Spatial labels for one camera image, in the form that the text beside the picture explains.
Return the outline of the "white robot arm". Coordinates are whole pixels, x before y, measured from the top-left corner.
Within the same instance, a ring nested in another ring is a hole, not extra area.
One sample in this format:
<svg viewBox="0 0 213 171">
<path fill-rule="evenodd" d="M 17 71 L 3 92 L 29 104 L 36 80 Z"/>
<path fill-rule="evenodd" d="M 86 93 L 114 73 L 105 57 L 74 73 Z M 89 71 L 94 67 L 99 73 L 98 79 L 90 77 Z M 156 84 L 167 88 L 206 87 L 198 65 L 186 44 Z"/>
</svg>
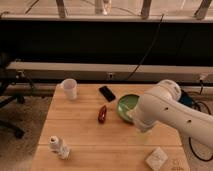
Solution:
<svg viewBox="0 0 213 171">
<path fill-rule="evenodd" d="M 173 80 L 162 80 L 146 90 L 130 111 L 134 125 L 142 132 L 156 121 L 167 124 L 213 150 L 213 116 L 179 102 L 181 88 Z"/>
</svg>

